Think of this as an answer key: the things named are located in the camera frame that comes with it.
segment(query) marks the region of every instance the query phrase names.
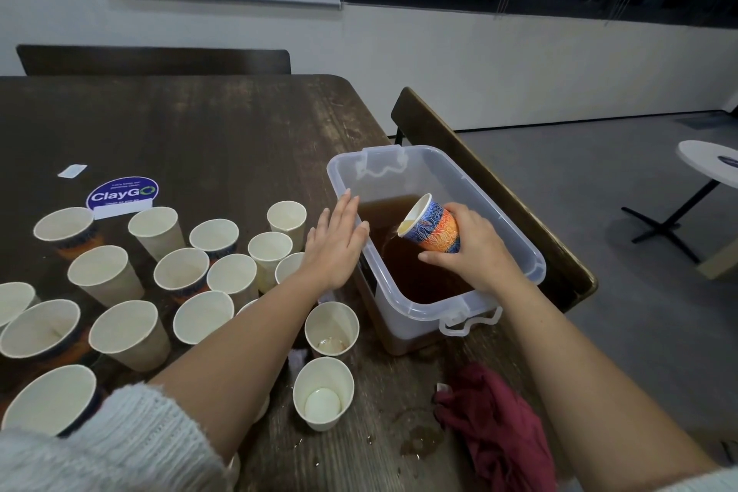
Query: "hand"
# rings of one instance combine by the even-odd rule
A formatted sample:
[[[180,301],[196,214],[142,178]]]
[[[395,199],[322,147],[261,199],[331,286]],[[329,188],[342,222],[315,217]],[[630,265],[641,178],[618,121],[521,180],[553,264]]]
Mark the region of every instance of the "hand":
[[[352,199],[351,189],[347,189],[333,214],[326,208],[317,227],[310,228],[300,271],[310,271],[324,291],[336,290],[346,283],[367,242],[369,222],[354,228],[358,207],[359,198]]]
[[[448,203],[459,227],[461,250],[458,253],[423,251],[420,261],[457,273],[476,290],[499,296],[511,284],[527,282],[489,220],[465,205]]]

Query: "white round table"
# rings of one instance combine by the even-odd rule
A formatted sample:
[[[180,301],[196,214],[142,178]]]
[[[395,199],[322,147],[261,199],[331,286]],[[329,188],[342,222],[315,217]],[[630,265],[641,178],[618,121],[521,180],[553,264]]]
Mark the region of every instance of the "white round table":
[[[657,222],[627,206],[623,206],[622,210],[643,220],[651,227],[645,234],[635,237],[632,240],[633,243],[640,243],[657,235],[665,236],[692,259],[692,261],[699,263],[700,259],[697,255],[687,247],[685,242],[676,236],[674,230],[679,227],[679,224],[677,224],[679,218],[683,217],[721,183],[738,189],[738,150],[733,150],[720,144],[713,144],[712,142],[682,141],[677,146],[677,156],[689,166],[692,166],[710,178],[702,189],[697,191],[692,198],[680,206],[674,214],[663,222]]]

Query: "black table leg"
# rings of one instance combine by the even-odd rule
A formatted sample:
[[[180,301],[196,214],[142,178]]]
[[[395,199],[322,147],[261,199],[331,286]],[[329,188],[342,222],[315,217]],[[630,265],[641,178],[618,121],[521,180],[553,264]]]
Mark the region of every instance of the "black table leg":
[[[674,214],[669,216],[663,222],[657,222],[656,220],[650,217],[647,217],[645,214],[641,214],[640,212],[637,212],[633,210],[632,208],[623,206],[622,210],[624,212],[627,212],[628,214],[635,216],[636,218],[645,222],[652,228],[651,230],[647,231],[645,234],[641,234],[640,236],[633,238],[632,242],[640,243],[653,236],[665,236],[670,242],[672,242],[679,249],[681,249],[681,251],[685,255],[687,255],[692,261],[694,261],[695,263],[699,263],[700,259],[697,257],[697,255],[695,255],[695,253],[689,247],[687,247],[687,244],[685,242],[683,242],[681,239],[679,239],[674,234],[673,230],[679,227],[679,224],[677,224],[677,220],[683,217],[691,209],[693,209],[693,207],[695,207],[695,205],[699,201],[705,198],[707,194],[709,194],[710,191],[712,191],[718,185],[720,185],[720,181],[716,181],[715,179],[710,179],[708,183],[702,189],[697,191],[692,198],[690,198],[686,203],[680,206]]]

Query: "dark wooden tabletop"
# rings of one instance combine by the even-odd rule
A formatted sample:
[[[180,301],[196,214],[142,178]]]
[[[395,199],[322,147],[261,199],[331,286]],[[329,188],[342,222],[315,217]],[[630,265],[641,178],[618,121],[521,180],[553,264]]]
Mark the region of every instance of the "dark wooden tabletop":
[[[160,185],[156,205],[180,213],[186,234],[216,217],[241,229],[239,251],[269,230],[266,210],[303,203],[308,223],[335,203],[326,164],[334,155],[389,143],[353,87],[336,76],[0,78],[2,279],[33,284],[42,299],[77,301],[91,323],[102,306],[66,280],[68,263],[32,236],[34,223],[84,206],[107,180],[144,175]],[[88,167],[75,179],[57,173]],[[124,247],[171,334],[176,304],[153,283],[153,259],[129,235],[129,216],[100,221]],[[347,361],[354,403],[329,432],[312,432],[294,411],[291,383],[304,357],[293,351],[271,406],[241,447],[242,490],[485,490],[462,441],[442,432],[430,402],[435,383],[470,361],[498,371],[544,420],[560,478],[570,469],[520,353],[498,327],[401,357],[387,354],[353,281],[337,292],[362,324]],[[169,361],[184,350],[175,347]],[[7,394],[17,370],[0,363]],[[108,391],[149,378],[110,358],[93,366]]]

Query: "maroon rag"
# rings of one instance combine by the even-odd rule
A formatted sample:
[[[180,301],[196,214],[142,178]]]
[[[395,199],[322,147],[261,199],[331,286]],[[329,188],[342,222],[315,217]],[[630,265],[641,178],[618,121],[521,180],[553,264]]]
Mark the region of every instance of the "maroon rag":
[[[435,417],[464,435],[477,474],[492,490],[554,492],[556,471],[540,418],[491,369],[477,363],[433,395]]]

